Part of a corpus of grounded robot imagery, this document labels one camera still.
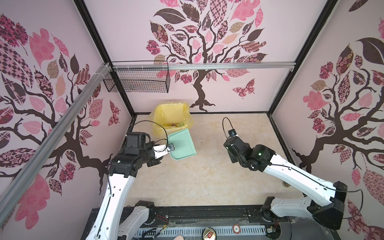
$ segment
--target butterfly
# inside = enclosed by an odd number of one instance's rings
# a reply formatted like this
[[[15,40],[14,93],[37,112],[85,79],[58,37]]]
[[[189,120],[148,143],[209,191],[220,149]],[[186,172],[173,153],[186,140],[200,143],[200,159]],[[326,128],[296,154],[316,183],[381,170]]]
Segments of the butterfly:
[[[115,107],[115,104],[110,100],[109,101],[109,104],[111,106],[111,110],[112,110],[112,116],[109,118],[109,121],[108,121],[108,126],[112,125],[112,124],[117,124],[119,123],[119,108],[118,107]]]
[[[232,90],[234,90],[235,93],[238,93],[239,96],[244,99],[244,96],[247,94],[247,92],[254,94],[253,91],[255,90],[255,88],[253,87],[253,85],[255,85],[255,79],[252,79],[251,81],[249,81],[249,83],[247,83],[245,88],[234,88]]]

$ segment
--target black wire basket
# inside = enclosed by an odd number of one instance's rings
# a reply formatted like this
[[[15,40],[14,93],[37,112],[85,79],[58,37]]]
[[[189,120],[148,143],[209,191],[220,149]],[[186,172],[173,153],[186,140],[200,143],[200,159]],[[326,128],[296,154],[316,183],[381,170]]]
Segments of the black wire basket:
[[[104,78],[108,92],[168,93],[170,76],[167,61],[125,61],[116,65]]]

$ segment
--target aluminum rail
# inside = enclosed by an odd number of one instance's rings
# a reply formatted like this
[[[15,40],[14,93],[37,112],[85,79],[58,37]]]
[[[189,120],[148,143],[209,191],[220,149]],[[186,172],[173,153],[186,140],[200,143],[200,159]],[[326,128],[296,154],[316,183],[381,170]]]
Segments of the aluminum rail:
[[[2,225],[9,214],[12,212],[20,198],[31,185],[41,167],[49,158],[57,144],[63,138],[76,116],[91,97],[93,91],[109,73],[109,63],[103,63],[97,72],[92,76],[88,84],[84,87],[81,94],[76,98],[68,111],[59,120],[51,133],[37,148],[35,154],[23,166],[20,173],[15,177],[12,183],[7,187],[0,198],[0,225]]]
[[[114,62],[114,69],[147,69],[166,68],[167,65],[144,64],[123,65],[124,62]],[[194,64],[168,64],[169,70],[205,70],[205,69],[251,69],[251,68],[294,68],[295,62],[262,62],[262,63],[194,63]]]

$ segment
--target yellow plastic bag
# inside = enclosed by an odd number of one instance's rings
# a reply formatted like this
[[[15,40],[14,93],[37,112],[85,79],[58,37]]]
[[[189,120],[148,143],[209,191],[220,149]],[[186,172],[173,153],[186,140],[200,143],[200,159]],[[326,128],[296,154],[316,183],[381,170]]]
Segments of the yellow plastic bag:
[[[189,113],[189,105],[185,102],[162,103],[150,114],[150,119],[163,126],[168,135],[190,129],[194,123]],[[164,130],[156,124],[153,125],[155,136],[165,138]]]

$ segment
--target marble floor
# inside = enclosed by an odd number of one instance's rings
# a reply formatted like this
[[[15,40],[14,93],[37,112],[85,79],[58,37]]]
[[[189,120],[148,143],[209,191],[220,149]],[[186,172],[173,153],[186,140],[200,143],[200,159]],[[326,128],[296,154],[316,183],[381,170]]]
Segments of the marble floor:
[[[156,206],[250,205],[263,204],[266,197],[303,197],[294,187],[284,187],[282,180],[252,172],[239,163],[231,163],[223,147],[222,119],[228,117],[239,137],[254,147],[263,144],[285,157],[266,114],[193,114],[190,134],[197,155],[180,161],[164,156],[161,163],[139,169],[125,205],[147,200]],[[139,115],[137,120],[150,120]],[[230,130],[225,120],[226,132]],[[142,122],[133,131],[152,134],[152,124]]]

